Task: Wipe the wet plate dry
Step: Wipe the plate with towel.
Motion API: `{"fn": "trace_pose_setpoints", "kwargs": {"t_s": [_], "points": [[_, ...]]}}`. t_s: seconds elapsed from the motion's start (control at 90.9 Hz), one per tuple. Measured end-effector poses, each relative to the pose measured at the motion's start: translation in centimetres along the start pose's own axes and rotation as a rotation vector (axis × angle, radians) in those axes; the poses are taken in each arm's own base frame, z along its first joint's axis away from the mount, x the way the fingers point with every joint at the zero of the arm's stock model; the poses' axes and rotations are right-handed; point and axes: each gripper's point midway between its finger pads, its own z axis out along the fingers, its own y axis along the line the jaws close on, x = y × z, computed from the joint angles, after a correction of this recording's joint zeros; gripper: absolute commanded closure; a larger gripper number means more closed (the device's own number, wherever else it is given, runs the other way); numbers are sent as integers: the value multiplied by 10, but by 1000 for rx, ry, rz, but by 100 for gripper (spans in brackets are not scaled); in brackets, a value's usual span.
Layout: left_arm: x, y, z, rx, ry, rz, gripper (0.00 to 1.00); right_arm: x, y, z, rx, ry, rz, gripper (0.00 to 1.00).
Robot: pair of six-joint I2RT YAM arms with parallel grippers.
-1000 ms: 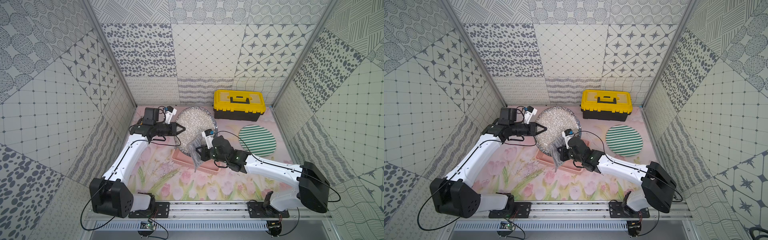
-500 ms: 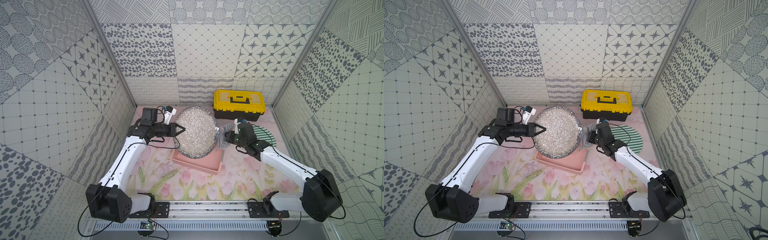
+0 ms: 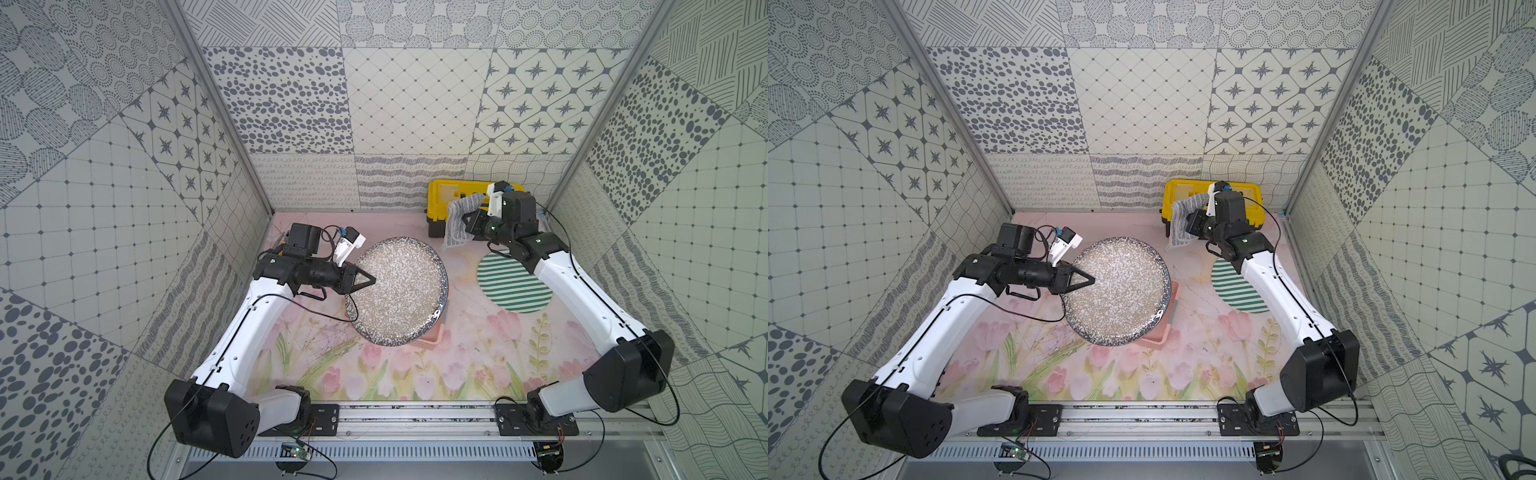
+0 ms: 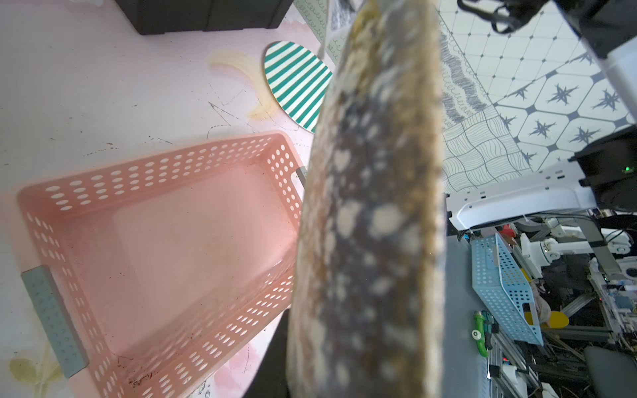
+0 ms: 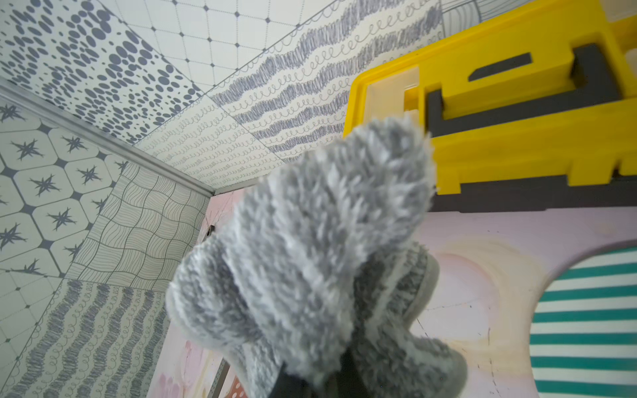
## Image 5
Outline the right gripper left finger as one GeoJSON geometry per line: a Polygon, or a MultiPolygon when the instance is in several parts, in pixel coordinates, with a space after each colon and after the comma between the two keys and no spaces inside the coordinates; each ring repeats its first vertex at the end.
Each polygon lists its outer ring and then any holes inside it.
{"type": "Polygon", "coordinates": [[[310,384],[288,373],[287,367],[280,368],[275,385],[270,391],[269,398],[315,398],[317,395],[310,384]]]}

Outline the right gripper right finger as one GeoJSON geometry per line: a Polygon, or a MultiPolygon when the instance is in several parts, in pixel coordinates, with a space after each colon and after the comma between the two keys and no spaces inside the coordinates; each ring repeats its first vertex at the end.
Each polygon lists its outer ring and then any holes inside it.
{"type": "Polygon", "coordinates": [[[338,398],[370,398],[350,349],[341,356],[341,369],[336,374],[338,398]]]}

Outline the grey knitted cloth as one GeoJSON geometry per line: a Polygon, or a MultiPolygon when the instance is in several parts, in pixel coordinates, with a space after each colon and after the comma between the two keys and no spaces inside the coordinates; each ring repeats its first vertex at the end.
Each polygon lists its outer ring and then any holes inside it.
{"type": "Polygon", "coordinates": [[[409,117],[375,120],[251,187],[232,219],[177,267],[171,320],[221,353],[250,397],[280,368],[337,397],[350,349],[371,397],[456,397],[464,357],[411,325],[440,267],[414,240],[435,164],[409,117]]]}

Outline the green striped plate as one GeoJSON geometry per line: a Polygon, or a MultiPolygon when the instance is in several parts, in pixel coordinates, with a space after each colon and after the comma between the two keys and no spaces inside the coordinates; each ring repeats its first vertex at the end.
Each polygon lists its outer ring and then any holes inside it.
{"type": "Polygon", "coordinates": [[[551,282],[532,317],[532,375],[542,397],[636,395],[636,249],[580,260],[551,282]]]}

